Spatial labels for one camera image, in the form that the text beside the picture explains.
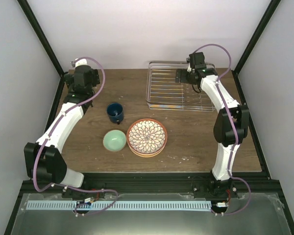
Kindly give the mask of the metal wire dish rack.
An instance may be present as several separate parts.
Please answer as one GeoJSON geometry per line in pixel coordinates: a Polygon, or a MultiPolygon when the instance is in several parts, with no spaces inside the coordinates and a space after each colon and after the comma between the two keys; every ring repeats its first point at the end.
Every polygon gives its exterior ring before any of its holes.
{"type": "Polygon", "coordinates": [[[151,61],[148,65],[146,101],[154,110],[212,112],[215,107],[205,92],[196,85],[176,82],[178,69],[187,63],[177,61],[151,61]]]}

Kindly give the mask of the dark blue mug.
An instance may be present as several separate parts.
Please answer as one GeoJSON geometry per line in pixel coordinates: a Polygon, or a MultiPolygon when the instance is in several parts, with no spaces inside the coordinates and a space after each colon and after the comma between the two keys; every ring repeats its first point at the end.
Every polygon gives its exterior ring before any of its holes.
{"type": "Polygon", "coordinates": [[[120,124],[124,119],[123,106],[119,103],[111,103],[106,108],[109,120],[112,123],[120,124]]]}

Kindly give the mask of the light green ceramic bowl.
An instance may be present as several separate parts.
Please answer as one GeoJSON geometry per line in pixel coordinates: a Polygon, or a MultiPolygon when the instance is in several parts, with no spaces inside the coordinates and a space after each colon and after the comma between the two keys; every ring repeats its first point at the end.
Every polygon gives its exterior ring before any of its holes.
{"type": "Polygon", "coordinates": [[[121,130],[111,130],[103,138],[104,148],[111,152],[121,151],[126,143],[126,135],[121,130]]]}

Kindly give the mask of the floral patterned orange-rim plate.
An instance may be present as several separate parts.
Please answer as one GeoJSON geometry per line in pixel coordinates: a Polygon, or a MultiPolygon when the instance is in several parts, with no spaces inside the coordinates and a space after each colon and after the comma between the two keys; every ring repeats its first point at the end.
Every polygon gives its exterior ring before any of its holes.
{"type": "Polygon", "coordinates": [[[139,153],[150,154],[166,145],[167,131],[157,120],[144,118],[134,122],[128,129],[126,140],[139,153]]]}

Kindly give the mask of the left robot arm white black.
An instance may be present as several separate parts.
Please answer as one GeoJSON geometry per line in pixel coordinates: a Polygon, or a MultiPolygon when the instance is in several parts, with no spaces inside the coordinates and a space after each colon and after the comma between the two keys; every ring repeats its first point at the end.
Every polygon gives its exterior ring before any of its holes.
{"type": "Polygon", "coordinates": [[[24,147],[26,171],[32,179],[71,186],[78,197],[84,198],[90,185],[83,181],[82,173],[67,167],[61,153],[74,126],[92,106],[93,88],[100,84],[100,79],[98,70],[91,68],[86,59],[75,62],[74,72],[65,74],[64,79],[68,94],[58,116],[35,143],[24,147]]]}

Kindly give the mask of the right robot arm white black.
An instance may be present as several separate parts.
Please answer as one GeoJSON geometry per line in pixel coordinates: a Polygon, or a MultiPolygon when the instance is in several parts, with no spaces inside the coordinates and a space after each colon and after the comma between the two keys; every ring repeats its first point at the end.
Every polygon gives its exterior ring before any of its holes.
{"type": "Polygon", "coordinates": [[[203,52],[190,54],[186,61],[188,67],[177,70],[175,81],[196,85],[199,91],[208,95],[218,112],[213,128],[218,143],[216,162],[212,169],[216,180],[208,184],[208,192],[213,197],[220,197],[225,192],[222,181],[232,177],[235,155],[247,137],[249,109],[230,95],[221,83],[215,67],[205,62],[203,52]]]}

